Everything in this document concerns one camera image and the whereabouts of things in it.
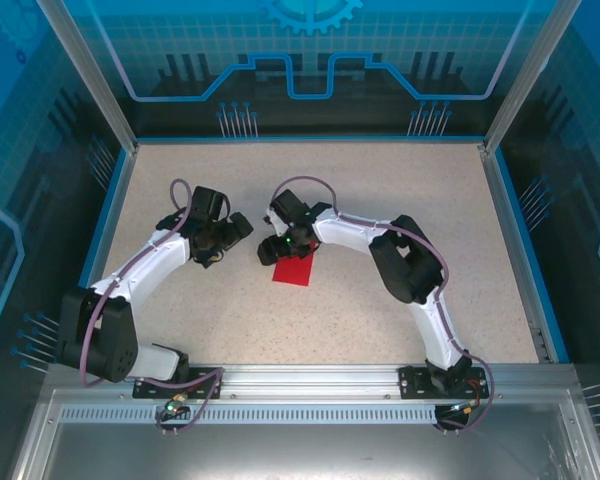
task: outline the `black mounting plate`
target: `black mounting plate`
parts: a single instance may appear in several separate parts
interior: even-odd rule
[[[476,392],[468,380],[477,380],[480,384],[480,399],[489,398],[489,387],[486,383],[484,369],[471,367],[464,383],[459,385],[449,395],[443,395],[431,383],[431,374],[427,367],[403,367],[398,369],[398,384],[402,400],[471,400],[476,398]]]
[[[189,377],[186,380],[187,382],[190,382],[192,380],[195,380],[196,378],[200,378],[203,375],[206,375],[207,373],[211,373],[215,370],[215,368],[189,368]],[[188,392],[188,398],[192,399],[192,400],[204,400],[205,398],[207,398],[207,395],[209,394],[209,389],[213,386],[213,382],[216,380],[216,377],[211,377],[209,380],[206,380],[204,382],[202,382],[198,388],[196,388],[195,390],[192,390],[191,392]],[[218,388],[216,388],[216,391],[213,393],[213,395],[211,395],[211,399],[212,400],[216,400],[218,398],[220,398],[220,390],[222,389],[222,382],[220,383],[220,386]],[[184,389],[173,389],[173,388],[162,388],[162,387],[156,387],[155,385],[152,385],[150,383],[146,383],[146,382],[141,382],[139,380],[136,380],[134,386],[133,386],[133,398],[139,398],[139,399],[164,399],[167,400],[169,398],[172,398],[176,393],[178,393],[179,391],[182,391]]]

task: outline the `work surface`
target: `work surface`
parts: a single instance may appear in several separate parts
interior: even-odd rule
[[[407,308],[384,288],[370,256],[323,245],[309,287],[272,282],[258,244],[274,188],[314,175],[347,213],[412,216],[445,256],[445,296],[465,346],[490,362],[537,362],[531,335],[475,145],[261,143],[143,145],[106,266],[110,273],[174,208],[169,184],[226,193],[254,232],[208,270],[189,262],[135,312],[140,341],[175,347],[195,363],[421,363],[425,352]],[[310,206],[324,187],[289,186]],[[178,192],[180,203],[184,194]]]

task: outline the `glass panel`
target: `glass panel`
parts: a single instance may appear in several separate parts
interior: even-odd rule
[[[483,135],[553,4],[67,2],[138,135],[243,138]]]
[[[567,351],[600,384],[600,0],[580,5],[501,149]]]
[[[0,2],[0,478],[53,361],[25,315],[77,282],[119,152],[35,2]]]

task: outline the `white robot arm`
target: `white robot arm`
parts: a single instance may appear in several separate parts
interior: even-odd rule
[[[442,266],[421,245],[380,227],[398,226],[426,240],[413,219],[404,215],[395,221],[366,219],[337,212],[325,203],[309,208],[290,190],[277,196],[266,213],[265,221],[274,227],[276,234],[258,248],[263,265],[271,265],[280,257],[306,256],[317,248],[312,245],[321,243],[342,245],[371,255],[389,292],[407,305],[416,321],[432,383],[439,390],[449,391],[462,381],[471,361],[453,345],[455,342],[464,349],[449,321],[442,294],[436,300],[442,283]],[[405,247],[409,247],[409,253],[403,257],[398,248]],[[451,336],[445,329],[438,303]]]
[[[60,312],[59,363],[79,368],[87,324],[98,302],[106,296],[100,327],[94,330],[88,345],[86,371],[112,382],[125,377],[186,380],[188,356],[160,345],[139,344],[133,318],[171,272],[189,260],[208,268],[253,231],[240,213],[229,216],[228,212],[219,219],[224,201],[224,194],[196,187],[189,216],[176,233],[172,229],[182,221],[185,209],[162,219],[138,254],[111,275],[90,288],[74,287],[67,292]],[[169,238],[161,241],[166,235]],[[112,285],[116,286],[107,295]]]

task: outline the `enclosure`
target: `enclosure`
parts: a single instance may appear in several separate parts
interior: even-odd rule
[[[371,257],[261,265],[298,175],[444,256],[493,370],[476,428],[405,396],[429,345]],[[163,438],[169,397],[84,388],[56,345],[63,296],[160,230],[175,178],[253,232],[134,309],[139,342],[224,368]],[[0,478],[163,475],[600,479],[600,0],[0,1]]]

